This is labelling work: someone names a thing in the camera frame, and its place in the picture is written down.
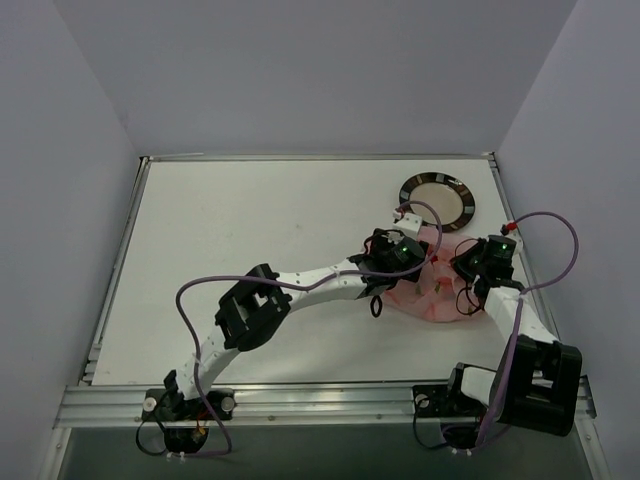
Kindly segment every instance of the black ring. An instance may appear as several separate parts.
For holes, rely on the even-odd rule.
[[[456,192],[462,200],[462,213],[453,222],[442,225],[443,233],[451,233],[455,232],[456,230],[460,230],[471,221],[474,213],[476,212],[476,201],[473,198],[471,190],[469,190],[469,187],[467,187],[460,180],[452,177],[451,175],[447,175],[446,173],[426,172],[419,173],[411,177],[409,180],[404,182],[404,185],[402,185],[402,188],[400,188],[400,204],[403,204],[404,202],[409,200],[411,198],[411,193],[423,183],[440,183],[442,185],[446,185],[454,192]],[[413,211],[411,205],[409,205],[408,210]],[[429,223],[425,220],[422,221],[422,224],[424,226],[434,226],[434,224]]]
[[[369,303],[369,309],[371,310],[371,315],[373,318],[378,318],[380,314],[382,314],[382,299],[380,295],[374,295]]]

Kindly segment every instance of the gray wall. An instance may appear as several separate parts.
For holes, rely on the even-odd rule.
[[[495,150],[575,0],[57,0],[140,153]]]
[[[634,0],[580,0],[499,149],[516,213],[555,210],[580,234],[575,271],[549,295],[563,339],[584,354],[616,479],[640,469],[638,18]],[[550,220],[524,228],[539,275],[554,275],[568,235]]]
[[[33,478],[77,382],[137,162],[50,1],[0,14],[0,477]]]

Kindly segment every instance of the cable connector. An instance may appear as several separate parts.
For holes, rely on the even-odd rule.
[[[507,236],[509,233],[513,232],[516,228],[518,228],[518,224],[516,222],[509,222],[500,228],[500,234]]]

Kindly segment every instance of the round plate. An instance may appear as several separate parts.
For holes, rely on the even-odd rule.
[[[444,233],[461,229],[473,218],[476,201],[469,188],[457,178],[446,173],[427,172],[414,175],[400,189],[400,203],[420,200],[431,205],[442,221]],[[423,219],[423,225],[435,225],[429,210],[420,205],[409,209]]]

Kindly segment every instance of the pink fabric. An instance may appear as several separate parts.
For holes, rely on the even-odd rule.
[[[418,240],[435,245],[438,239],[438,231],[433,227],[422,227],[418,234]],[[420,273],[417,284],[400,280],[392,290],[382,294],[382,301],[389,305],[430,322],[453,322],[474,318],[461,315],[456,309],[456,296],[465,287],[465,282],[453,271],[450,261],[454,256],[456,247],[458,255],[467,251],[474,245],[470,237],[446,233],[442,236],[442,245],[435,261],[425,265]],[[471,301],[477,305],[478,300],[469,292]],[[458,300],[458,308],[462,312],[470,312],[474,307],[469,304],[464,293]]]

